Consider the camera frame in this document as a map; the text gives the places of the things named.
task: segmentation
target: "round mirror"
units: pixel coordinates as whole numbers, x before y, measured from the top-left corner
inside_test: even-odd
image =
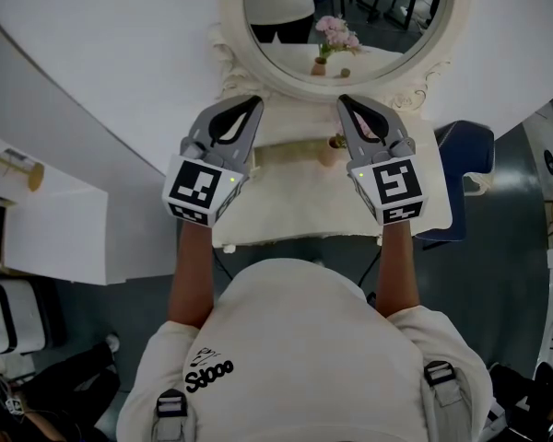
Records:
[[[350,85],[393,71],[439,26],[447,0],[244,0],[265,57],[318,85]]]

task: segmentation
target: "dark gray floor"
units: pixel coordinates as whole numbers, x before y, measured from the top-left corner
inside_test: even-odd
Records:
[[[486,363],[499,360],[530,377],[547,312],[547,227],[522,126],[498,140],[496,164],[493,188],[467,198],[465,241],[427,251],[416,241],[418,286],[423,304],[446,313]],[[232,274],[271,257],[319,258],[357,282],[377,249],[373,238],[303,238],[219,255]],[[373,290],[377,270],[367,276],[366,292]],[[219,295],[229,280],[217,269],[215,277]],[[86,350],[115,331],[121,339],[116,364],[125,394],[147,339],[164,321],[170,285],[169,276],[110,286],[58,282],[68,341],[35,354],[37,367]]]
[[[391,7],[393,0],[379,0],[377,9],[381,12],[386,11]],[[372,5],[374,0],[364,0],[365,3]],[[395,8],[400,6],[408,6],[409,0],[397,0]],[[356,31],[359,35],[361,44],[371,46],[385,51],[404,53],[409,50],[421,37],[418,29],[418,24],[412,19],[407,31],[399,29],[397,26],[388,22],[379,15],[372,23],[367,23],[369,12],[356,5],[356,0],[351,4],[349,0],[345,0],[346,15],[348,27]],[[334,0],[335,16],[340,13],[340,0]],[[315,6],[315,20],[332,15],[332,5],[329,0],[324,0]],[[321,33],[312,30],[310,35],[310,43],[319,43],[323,39]]]

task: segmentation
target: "backpack strap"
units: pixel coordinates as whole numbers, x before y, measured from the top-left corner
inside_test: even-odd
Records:
[[[177,389],[164,391],[156,402],[157,422],[152,442],[194,442],[194,413],[188,411],[184,393]]]
[[[427,364],[422,400],[429,442],[471,442],[471,392],[459,368],[440,360]]]

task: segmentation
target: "flower vase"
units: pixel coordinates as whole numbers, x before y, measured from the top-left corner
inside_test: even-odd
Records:
[[[328,60],[325,57],[316,57],[312,67],[312,76],[325,76],[325,64]]]
[[[341,147],[336,143],[336,138],[330,137],[318,152],[317,159],[324,167],[332,167],[340,158],[341,150]]]

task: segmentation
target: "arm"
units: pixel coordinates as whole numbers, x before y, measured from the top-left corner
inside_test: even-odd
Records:
[[[491,380],[486,366],[440,312],[419,305],[409,223],[383,228],[377,311],[422,353],[423,364],[443,360],[459,368],[467,381],[474,439],[480,434],[491,404]]]
[[[375,308],[388,318],[419,304],[409,221],[385,226]]]
[[[53,442],[66,442],[65,437],[55,428],[55,426],[45,419],[40,413],[29,409],[27,398],[23,392],[15,393],[15,397],[20,400],[25,417],[34,423],[42,434]]]
[[[201,329],[213,309],[211,228],[184,221],[168,320]]]
[[[50,423],[39,413],[28,411],[25,412],[25,416],[27,416],[27,419],[34,423],[49,440],[52,440],[53,442],[65,442],[65,437],[62,436],[62,434],[53,426],[52,423]]]
[[[213,309],[211,229],[182,224],[168,321],[147,343],[135,385],[119,414],[117,440],[151,439],[158,396],[180,388],[184,360]]]

